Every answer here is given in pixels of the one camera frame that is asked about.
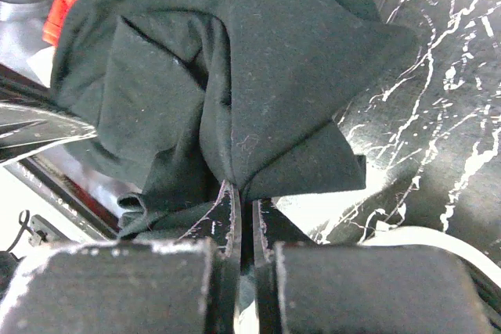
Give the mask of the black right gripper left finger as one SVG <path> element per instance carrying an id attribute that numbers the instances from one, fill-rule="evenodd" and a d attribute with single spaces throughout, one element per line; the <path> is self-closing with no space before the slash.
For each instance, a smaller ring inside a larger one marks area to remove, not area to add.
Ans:
<path id="1" fill-rule="evenodd" d="M 20 262 L 1 302 L 4 333 L 234 333 L 241 216 L 224 182 L 179 239 L 58 242 Z"/>

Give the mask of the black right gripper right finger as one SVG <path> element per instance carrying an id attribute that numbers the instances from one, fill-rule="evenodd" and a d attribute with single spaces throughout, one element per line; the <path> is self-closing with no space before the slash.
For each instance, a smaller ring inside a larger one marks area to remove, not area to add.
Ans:
<path id="1" fill-rule="evenodd" d="M 497 333 L 500 269 L 424 227 L 318 245 L 272 201 L 252 205 L 262 333 Z"/>

